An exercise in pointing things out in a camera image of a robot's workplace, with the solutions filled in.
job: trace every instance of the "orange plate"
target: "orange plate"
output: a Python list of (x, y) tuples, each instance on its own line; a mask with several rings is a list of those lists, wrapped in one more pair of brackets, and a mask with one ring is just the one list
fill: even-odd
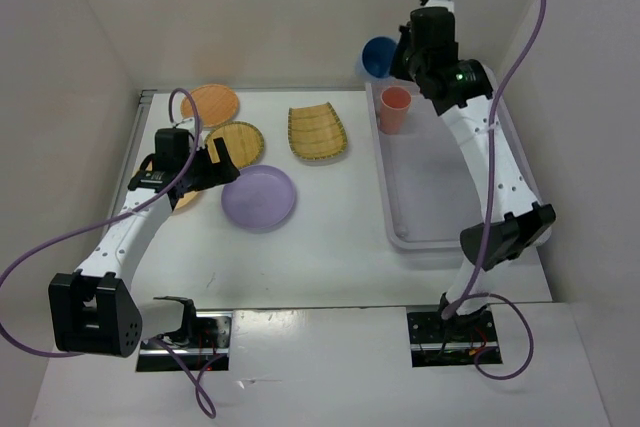
[[(240, 101), (226, 85), (208, 84), (191, 91), (198, 113), (205, 127), (215, 127), (231, 119), (238, 111)], [(193, 117), (191, 103), (186, 97), (180, 104), (182, 117)]]

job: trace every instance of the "wicker plate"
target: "wicker plate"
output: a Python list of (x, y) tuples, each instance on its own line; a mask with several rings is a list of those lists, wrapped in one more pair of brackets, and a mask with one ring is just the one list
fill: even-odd
[(224, 139), (231, 161), (238, 169), (254, 164), (264, 152), (264, 137), (255, 126), (247, 122), (229, 122), (213, 130), (205, 140), (213, 162), (220, 160), (213, 145), (213, 139), (218, 137)]
[(347, 134), (330, 103), (289, 109), (289, 147), (303, 160), (331, 159), (347, 149)]
[(192, 201), (193, 199), (195, 199), (195, 198), (198, 196), (198, 194), (199, 194), (199, 193), (200, 193), (200, 192), (187, 192), (186, 194), (184, 194), (184, 195), (182, 196), (182, 198), (181, 198), (181, 199), (178, 201), (178, 203), (176, 204), (176, 208), (174, 209), (174, 212), (175, 212), (176, 210), (178, 210), (178, 209), (181, 209), (181, 208), (183, 208), (183, 207), (186, 207), (186, 206), (187, 206), (187, 204), (190, 204), (190, 203), (191, 203), (191, 201)]
[[(231, 119), (238, 111), (238, 96), (226, 85), (208, 84), (191, 91), (198, 113), (205, 127), (215, 127)], [(193, 117), (191, 103), (186, 97), (180, 104), (182, 117)]]

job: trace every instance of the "mounting slot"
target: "mounting slot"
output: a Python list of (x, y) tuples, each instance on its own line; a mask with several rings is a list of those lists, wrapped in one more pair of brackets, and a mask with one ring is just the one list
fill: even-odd
[(436, 306), (407, 308), (407, 328), (413, 367), (471, 365), (475, 352), (482, 346), (491, 350), (480, 357), (480, 364), (501, 364), (502, 356), (493, 315), (487, 309), (477, 328), (448, 339), (444, 349), (444, 331)]
[[(199, 371), (216, 354), (226, 354), (209, 367), (212, 371), (229, 370), (229, 351), (233, 312), (198, 310), (193, 336), (182, 344), (169, 346), (180, 356), (190, 370)], [(136, 372), (172, 372), (180, 367), (162, 347), (140, 344)]]

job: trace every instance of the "white wall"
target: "white wall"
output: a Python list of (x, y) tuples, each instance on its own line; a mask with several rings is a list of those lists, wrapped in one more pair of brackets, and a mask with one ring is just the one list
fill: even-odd
[[(0, 265), (107, 213), (135, 115), (133, 84), (85, 0), (0, 0)], [(27, 262), (0, 317), (50, 349), (47, 286), (95, 235)], [(28, 425), (46, 361), (0, 339), (2, 425)]]
[[(89, 0), (138, 87), (357, 85), (364, 43), (418, 0)], [(493, 67), (529, 0), (457, 0), (463, 55)], [(491, 13), (491, 8), (499, 15)]]
[(614, 426), (640, 417), (639, 22), (640, 0), (549, 0), (538, 43), (506, 95), (558, 213), (543, 262), (556, 298), (572, 302)]

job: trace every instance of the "purple plate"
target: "purple plate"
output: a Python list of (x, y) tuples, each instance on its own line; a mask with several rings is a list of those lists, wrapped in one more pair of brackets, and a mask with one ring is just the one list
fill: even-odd
[(268, 229), (282, 222), (296, 201), (287, 174), (270, 165), (251, 165), (222, 189), (222, 210), (245, 229)]

